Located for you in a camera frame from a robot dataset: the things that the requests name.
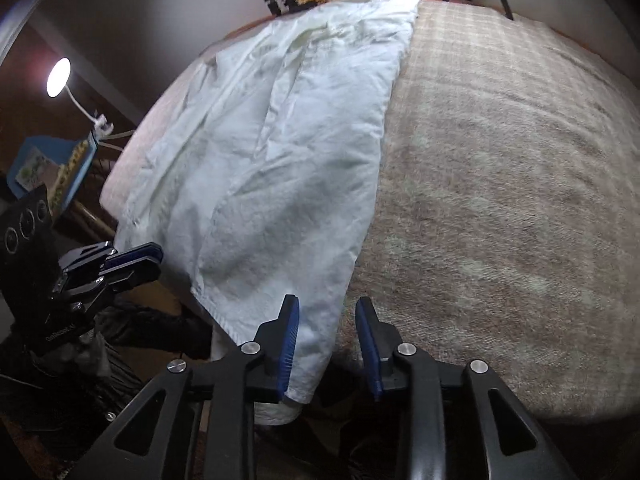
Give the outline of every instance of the bed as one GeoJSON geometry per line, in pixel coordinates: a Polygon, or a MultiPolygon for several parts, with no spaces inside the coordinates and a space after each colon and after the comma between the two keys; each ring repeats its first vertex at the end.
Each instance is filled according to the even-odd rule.
{"type": "MultiPolygon", "coordinates": [[[[146,115],[102,190],[115,219],[198,64],[236,39],[146,115]]],[[[334,361],[360,367],[353,307],[368,295],[435,358],[488,361],[537,416],[637,410],[639,105],[624,76],[542,23],[423,1],[334,361]]]]}

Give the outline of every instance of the white fabric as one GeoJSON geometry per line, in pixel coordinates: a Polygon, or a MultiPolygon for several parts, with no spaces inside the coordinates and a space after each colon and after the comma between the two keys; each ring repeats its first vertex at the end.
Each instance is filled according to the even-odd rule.
{"type": "Polygon", "coordinates": [[[326,4],[203,63],[118,228],[120,250],[161,244],[165,271],[238,344],[297,295],[296,402],[309,402],[334,346],[419,1],[326,4]]]}

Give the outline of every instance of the white lamp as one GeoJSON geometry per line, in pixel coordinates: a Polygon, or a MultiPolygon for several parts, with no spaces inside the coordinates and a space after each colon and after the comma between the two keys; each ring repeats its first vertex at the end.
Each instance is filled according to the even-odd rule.
{"type": "Polygon", "coordinates": [[[62,89],[65,89],[73,103],[95,125],[92,134],[95,140],[100,141],[100,139],[108,136],[113,131],[113,124],[107,124],[107,119],[104,115],[95,118],[82,108],[80,103],[71,93],[71,90],[69,90],[69,87],[66,85],[70,75],[71,62],[66,57],[63,57],[54,65],[53,69],[51,69],[51,72],[49,73],[49,78],[47,79],[47,94],[49,94],[49,97],[56,97],[60,92],[62,92],[62,89]]]}

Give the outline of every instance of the white cloth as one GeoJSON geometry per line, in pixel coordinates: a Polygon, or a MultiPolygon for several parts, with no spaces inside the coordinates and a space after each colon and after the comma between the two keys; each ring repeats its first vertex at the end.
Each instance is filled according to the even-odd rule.
{"type": "MultiPolygon", "coordinates": [[[[238,344],[297,295],[296,402],[309,402],[334,346],[419,1],[325,4],[203,64],[118,228],[120,250],[161,244],[163,272],[238,344]]],[[[263,418],[287,422],[286,411],[263,418]]]]}

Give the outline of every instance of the metal screw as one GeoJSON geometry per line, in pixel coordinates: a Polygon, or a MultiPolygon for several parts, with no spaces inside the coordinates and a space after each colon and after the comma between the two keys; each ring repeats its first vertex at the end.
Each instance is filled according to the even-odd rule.
{"type": "Polygon", "coordinates": [[[471,361],[470,366],[476,374],[484,374],[489,369],[489,365],[479,359],[471,361]]]}
{"type": "Polygon", "coordinates": [[[260,345],[255,341],[249,341],[248,343],[244,343],[240,349],[243,354],[254,355],[260,351],[260,345]]]}
{"type": "Polygon", "coordinates": [[[182,359],[174,359],[166,366],[166,369],[172,374],[181,374],[187,369],[187,363],[182,359]]]}
{"type": "Polygon", "coordinates": [[[400,343],[398,345],[398,353],[402,355],[413,355],[417,351],[418,349],[411,343],[400,343]]]}

